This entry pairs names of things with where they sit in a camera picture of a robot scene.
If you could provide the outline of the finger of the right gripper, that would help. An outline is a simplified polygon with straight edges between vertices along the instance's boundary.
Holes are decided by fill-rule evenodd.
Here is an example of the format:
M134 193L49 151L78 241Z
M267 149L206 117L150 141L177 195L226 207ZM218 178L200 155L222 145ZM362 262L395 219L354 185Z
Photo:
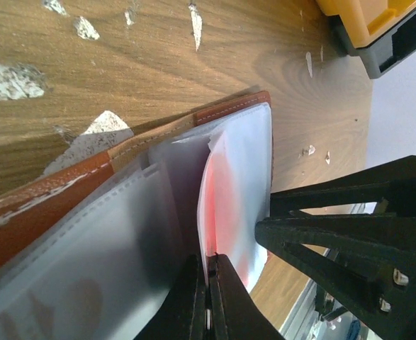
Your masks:
M416 216L416 155L331 181L271 194L271 216L291 211L359 203L385 204L386 213Z
M394 318L416 318L416 217L268 217L257 223L255 237L359 318L382 313L382 302ZM379 275L348 269L312 251L312 245L368 261Z

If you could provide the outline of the brown leather card holder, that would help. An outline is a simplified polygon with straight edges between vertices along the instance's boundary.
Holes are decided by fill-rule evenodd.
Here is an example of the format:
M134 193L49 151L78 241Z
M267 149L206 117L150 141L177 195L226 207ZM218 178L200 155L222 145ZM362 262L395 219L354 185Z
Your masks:
M0 339L136 339L191 255L218 132L272 138L260 91L184 115L0 196Z

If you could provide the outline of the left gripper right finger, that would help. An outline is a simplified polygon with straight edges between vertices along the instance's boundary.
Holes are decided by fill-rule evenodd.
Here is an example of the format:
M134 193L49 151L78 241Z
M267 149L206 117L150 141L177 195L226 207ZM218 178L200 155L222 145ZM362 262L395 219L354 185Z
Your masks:
M281 339L259 311L225 254L208 258L209 339Z

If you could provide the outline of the red circle card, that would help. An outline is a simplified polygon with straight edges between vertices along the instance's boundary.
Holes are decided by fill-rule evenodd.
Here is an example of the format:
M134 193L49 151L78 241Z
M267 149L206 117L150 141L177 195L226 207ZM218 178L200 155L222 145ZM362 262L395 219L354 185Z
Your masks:
M202 259L226 255L250 292L267 260L254 228L269 214L271 134L263 131L250 137L218 132L208 150L197 211Z

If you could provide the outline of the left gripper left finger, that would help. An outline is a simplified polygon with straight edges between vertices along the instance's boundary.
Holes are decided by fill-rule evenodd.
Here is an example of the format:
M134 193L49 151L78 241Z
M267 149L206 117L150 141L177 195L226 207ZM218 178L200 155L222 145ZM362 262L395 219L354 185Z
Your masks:
M200 257L187 258L155 316L136 339L203 339L206 332L206 285Z

